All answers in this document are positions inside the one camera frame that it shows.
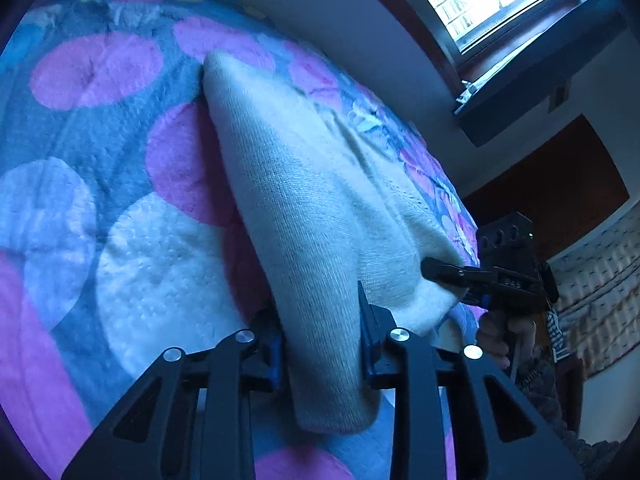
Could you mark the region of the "operator right hand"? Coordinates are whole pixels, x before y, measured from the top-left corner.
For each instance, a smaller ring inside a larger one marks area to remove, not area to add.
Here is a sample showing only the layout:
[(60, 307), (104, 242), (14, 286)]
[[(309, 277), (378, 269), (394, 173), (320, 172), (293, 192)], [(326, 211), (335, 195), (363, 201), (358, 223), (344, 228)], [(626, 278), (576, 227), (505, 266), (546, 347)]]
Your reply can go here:
[(489, 311), (480, 317), (476, 342), (500, 370), (515, 370), (533, 356), (536, 333), (532, 318), (506, 318), (502, 312)]

